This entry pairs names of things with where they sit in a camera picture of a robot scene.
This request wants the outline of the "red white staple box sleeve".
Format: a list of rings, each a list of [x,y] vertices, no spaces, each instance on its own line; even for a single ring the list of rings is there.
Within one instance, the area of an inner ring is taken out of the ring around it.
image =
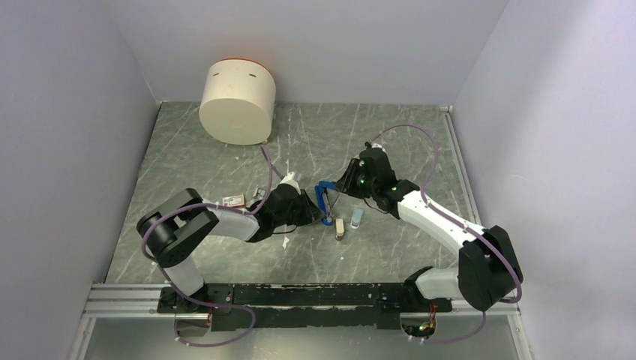
[[[243,208],[245,207],[245,196],[243,194],[224,196],[222,198],[223,206],[230,208]]]

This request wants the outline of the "staple box tray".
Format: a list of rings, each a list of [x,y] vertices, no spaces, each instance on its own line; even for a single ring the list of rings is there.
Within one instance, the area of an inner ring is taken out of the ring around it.
[[[258,187],[253,193],[253,199],[256,201],[261,201],[266,198],[269,191],[265,188]]]

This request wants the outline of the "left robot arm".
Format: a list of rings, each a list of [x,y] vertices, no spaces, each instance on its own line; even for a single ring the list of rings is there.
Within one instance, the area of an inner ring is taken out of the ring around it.
[[[322,216],[323,211],[305,190],[289,184],[254,199],[247,208],[209,205],[193,188],[180,191],[142,216],[136,225],[146,253],[174,284],[174,288],[163,290],[158,312],[187,314],[211,302],[221,303],[220,296],[210,295],[192,257],[207,236],[257,243],[279,234],[279,227],[295,230]]]

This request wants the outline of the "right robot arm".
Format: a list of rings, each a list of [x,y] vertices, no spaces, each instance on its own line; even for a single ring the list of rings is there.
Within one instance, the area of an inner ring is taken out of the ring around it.
[[[412,224],[457,256],[454,268],[425,267],[405,282],[405,302],[415,311],[434,299],[463,299],[478,311],[510,302],[520,293],[523,275],[509,234],[484,228],[444,208],[413,182],[398,179],[382,148],[367,148],[349,162],[335,189],[373,200],[377,208]]]

